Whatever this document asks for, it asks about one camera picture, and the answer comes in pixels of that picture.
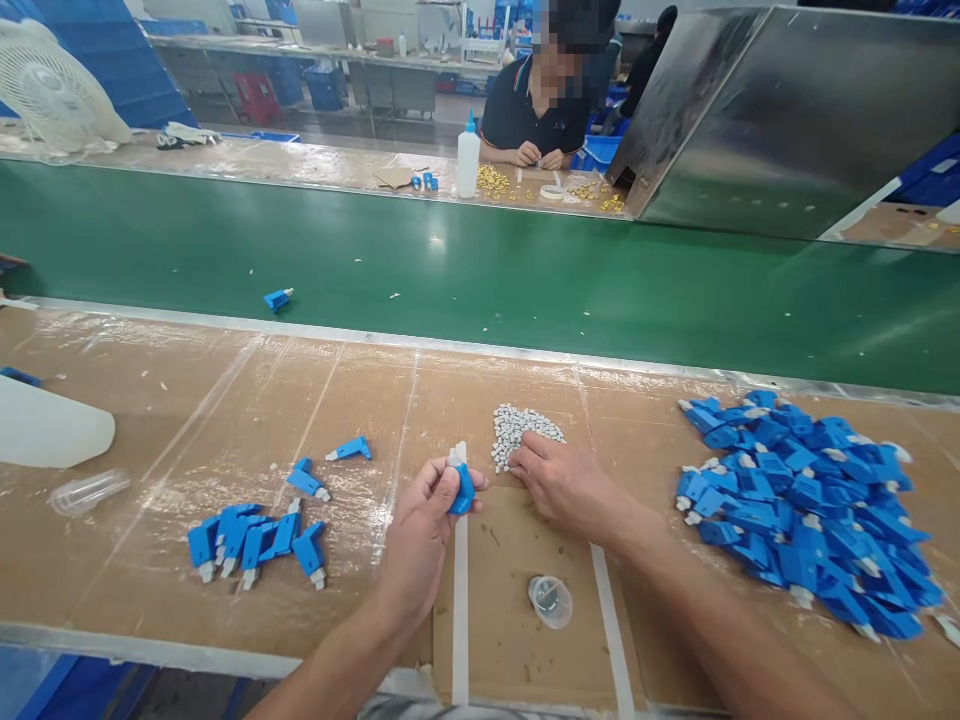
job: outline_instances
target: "green conveyor belt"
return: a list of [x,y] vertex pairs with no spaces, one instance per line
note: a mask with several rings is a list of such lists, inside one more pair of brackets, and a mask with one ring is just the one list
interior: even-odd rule
[[960,394],[956,255],[33,162],[0,198],[13,293]]

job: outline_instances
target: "small plastic cup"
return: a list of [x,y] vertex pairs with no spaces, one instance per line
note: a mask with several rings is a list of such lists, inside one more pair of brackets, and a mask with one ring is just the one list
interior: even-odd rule
[[50,505],[67,517],[80,517],[97,503],[130,487],[130,478],[120,470],[108,470],[93,477],[74,480],[50,493]]
[[563,581],[549,575],[534,575],[527,585],[527,597],[541,622],[552,630],[563,630],[573,617],[573,597]]

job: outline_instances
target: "clear plastic tube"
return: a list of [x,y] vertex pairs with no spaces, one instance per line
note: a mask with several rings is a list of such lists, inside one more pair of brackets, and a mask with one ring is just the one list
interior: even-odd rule
[[50,493],[50,505],[67,517],[80,517],[97,503],[130,487],[130,478],[121,470],[108,470],[93,477],[74,480]]

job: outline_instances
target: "white plastic bottle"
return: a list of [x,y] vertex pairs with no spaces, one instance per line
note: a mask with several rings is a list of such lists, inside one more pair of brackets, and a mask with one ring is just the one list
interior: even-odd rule
[[457,139],[457,193],[462,198],[477,194],[477,172],[480,170],[480,138],[473,123],[473,110],[467,129]]

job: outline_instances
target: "hand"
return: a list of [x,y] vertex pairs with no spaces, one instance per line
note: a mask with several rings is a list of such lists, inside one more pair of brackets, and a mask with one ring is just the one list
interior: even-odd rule
[[540,150],[529,140],[524,141],[523,145],[514,150],[514,156],[510,160],[517,167],[528,167],[540,159]]
[[540,159],[540,168],[542,170],[559,170],[563,167],[563,158],[563,151],[557,148]]
[[641,525],[667,529],[660,515],[610,479],[591,452],[527,431],[508,462],[541,515],[589,542],[611,548]]
[[[470,479],[478,492],[490,484],[476,470],[470,470]],[[437,599],[447,542],[457,522],[449,511],[459,489],[460,476],[447,466],[447,459],[430,460],[400,496],[387,530],[377,590],[383,605],[414,627],[426,619]],[[471,512],[482,508],[483,503],[474,500]]]

